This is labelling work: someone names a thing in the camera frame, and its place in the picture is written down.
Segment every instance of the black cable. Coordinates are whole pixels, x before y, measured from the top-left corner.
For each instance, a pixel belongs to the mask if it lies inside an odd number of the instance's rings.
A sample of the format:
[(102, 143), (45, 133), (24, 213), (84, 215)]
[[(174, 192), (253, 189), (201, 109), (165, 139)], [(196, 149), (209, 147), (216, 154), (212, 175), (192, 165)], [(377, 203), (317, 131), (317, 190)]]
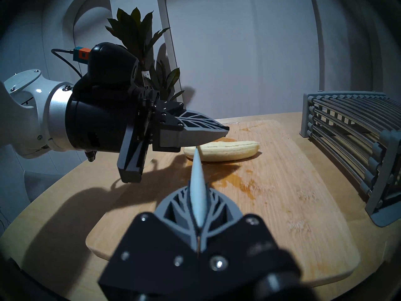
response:
[(73, 68), (74, 71), (75, 71), (76, 73), (78, 73), (79, 77), (82, 77), (82, 74), (79, 73), (79, 71), (78, 71), (71, 63), (69, 63), (67, 60), (65, 60), (63, 57), (61, 57), (61, 56), (60, 56), (59, 54), (57, 54), (56, 52), (59, 52), (59, 53), (67, 53), (67, 54), (73, 54), (73, 53), (74, 53), (73, 50), (53, 48), (53, 49), (51, 50), (51, 53), (52, 53), (53, 55), (56, 55), (58, 58), (60, 58), (62, 61), (64, 61), (66, 64), (68, 64), (71, 68)]

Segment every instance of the banana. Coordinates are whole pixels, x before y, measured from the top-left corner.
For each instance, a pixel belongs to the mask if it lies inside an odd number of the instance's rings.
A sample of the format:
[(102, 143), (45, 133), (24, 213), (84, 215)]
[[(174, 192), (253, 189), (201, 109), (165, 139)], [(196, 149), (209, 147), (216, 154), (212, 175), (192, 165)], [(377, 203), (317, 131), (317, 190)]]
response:
[[(256, 141), (217, 141), (198, 146), (198, 150), (203, 162), (223, 162), (251, 157), (258, 152), (259, 146), (259, 142)], [(195, 146), (186, 146), (185, 156), (193, 159), (195, 149)]]

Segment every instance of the gray plastic frame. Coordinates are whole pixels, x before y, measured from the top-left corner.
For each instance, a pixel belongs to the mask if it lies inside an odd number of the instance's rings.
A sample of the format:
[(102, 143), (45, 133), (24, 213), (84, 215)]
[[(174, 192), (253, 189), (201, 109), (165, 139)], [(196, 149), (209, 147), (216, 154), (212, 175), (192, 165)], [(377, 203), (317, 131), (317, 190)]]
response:
[[(369, 98), (373, 99), (375, 98), (380, 99), (386, 97), (386, 95), (381, 92), (319, 91), (317, 93), (304, 93), (303, 107), (302, 107), (302, 123), (301, 123), (301, 130), (299, 132), (299, 134), (302, 137), (308, 138), (312, 135), (308, 123), (310, 122), (310, 115), (313, 116), (313, 114), (309, 110), (309, 107), (312, 106), (313, 103), (308, 101), (309, 97), (312, 96), (315, 98), (319, 98), (319, 96), (322, 96), (324, 98), (329, 98), (335, 95), (338, 96), (351, 95), (354, 97), (362, 95), (362, 96), (369, 96)], [(385, 198), (384, 190), (386, 188), (386, 185), (390, 182), (392, 177), (394, 177), (391, 171), (393, 169), (397, 155), (401, 154), (400, 143), (401, 143), (401, 131), (395, 131), (395, 130), (391, 132), (387, 130), (382, 131), (382, 133), (380, 134), (379, 143), (375, 144), (376, 148), (379, 145), (384, 146), (386, 148), (386, 153), (383, 157), (380, 173), (373, 186), (367, 185), (367, 183), (371, 182), (371, 179), (370, 180), (367, 179), (367, 175), (365, 175), (365, 179), (360, 185), (362, 191), (364, 191), (369, 196), (365, 210), (368, 213), (371, 220), (373, 221), (373, 223), (375, 223), (379, 227), (387, 226), (390, 223), (394, 222), (395, 220), (401, 218), (401, 201), (383, 208), (379, 206), (379, 203), (382, 201), (382, 199)]]

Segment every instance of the potted plant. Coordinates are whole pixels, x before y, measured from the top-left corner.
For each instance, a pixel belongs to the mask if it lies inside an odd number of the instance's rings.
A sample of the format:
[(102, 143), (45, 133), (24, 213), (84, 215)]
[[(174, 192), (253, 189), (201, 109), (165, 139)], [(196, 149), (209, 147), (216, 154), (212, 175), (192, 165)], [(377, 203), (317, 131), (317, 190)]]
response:
[(174, 94), (170, 99), (171, 93), (174, 90), (174, 85), (180, 78), (180, 68), (176, 68), (171, 71), (168, 75), (166, 75), (166, 67), (164, 63), (160, 60), (160, 62), (156, 62), (157, 69), (153, 66), (149, 69), (150, 79), (146, 78), (151, 86), (160, 92), (161, 100), (174, 100), (179, 95), (181, 95), (184, 91), (180, 91)]
[(153, 12), (146, 14), (141, 21), (141, 13), (135, 8), (131, 15), (122, 9), (117, 10), (117, 19), (108, 18), (111, 27), (106, 29), (116, 38), (118, 38), (126, 49), (139, 60), (139, 70), (135, 78), (135, 83), (143, 87), (142, 71), (147, 71), (146, 58), (156, 41), (170, 28), (157, 31), (153, 37), (148, 40), (149, 31), (152, 30)]

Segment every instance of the bamboo cutting board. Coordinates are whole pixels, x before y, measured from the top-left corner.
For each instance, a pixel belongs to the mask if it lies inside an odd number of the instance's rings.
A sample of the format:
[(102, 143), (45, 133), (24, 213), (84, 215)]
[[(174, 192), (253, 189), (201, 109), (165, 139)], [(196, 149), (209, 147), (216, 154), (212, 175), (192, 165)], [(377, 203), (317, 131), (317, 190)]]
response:
[[(205, 180), (230, 197), (243, 214), (261, 216), (278, 245), (302, 269), (302, 280), (322, 285), (347, 277), (359, 253), (333, 197), (305, 154), (275, 120), (230, 124), (222, 141), (255, 140), (250, 159), (203, 163)], [(87, 247), (109, 259), (133, 218), (154, 211), (174, 190), (188, 184), (191, 164), (181, 153), (167, 153), (144, 169), (86, 238)]]

